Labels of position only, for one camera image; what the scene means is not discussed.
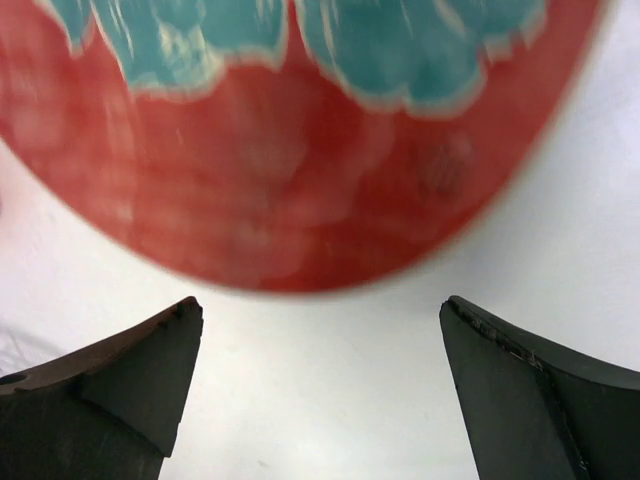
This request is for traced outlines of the red and teal plate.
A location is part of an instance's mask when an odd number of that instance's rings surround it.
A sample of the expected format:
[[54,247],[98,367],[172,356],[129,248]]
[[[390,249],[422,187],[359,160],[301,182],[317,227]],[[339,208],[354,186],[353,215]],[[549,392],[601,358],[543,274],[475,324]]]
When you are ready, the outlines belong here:
[[552,122],[605,1],[5,1],[1,137],[171,270],[317,292],[432,255]]

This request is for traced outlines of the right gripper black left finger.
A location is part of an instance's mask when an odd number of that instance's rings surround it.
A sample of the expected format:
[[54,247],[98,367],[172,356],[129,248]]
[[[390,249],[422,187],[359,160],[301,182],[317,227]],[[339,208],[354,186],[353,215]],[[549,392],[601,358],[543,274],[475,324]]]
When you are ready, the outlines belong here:
[[203,331],[187,297],[109,338],[1,379],[4,479],[156,479],[177,439]]

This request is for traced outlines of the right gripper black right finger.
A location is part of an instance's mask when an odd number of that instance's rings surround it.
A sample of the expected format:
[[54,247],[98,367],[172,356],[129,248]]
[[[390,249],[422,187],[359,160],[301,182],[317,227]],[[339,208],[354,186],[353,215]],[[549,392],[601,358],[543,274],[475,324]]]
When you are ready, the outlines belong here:
[[439,319],[480,478],[638,478],[638,372],[459,296]]

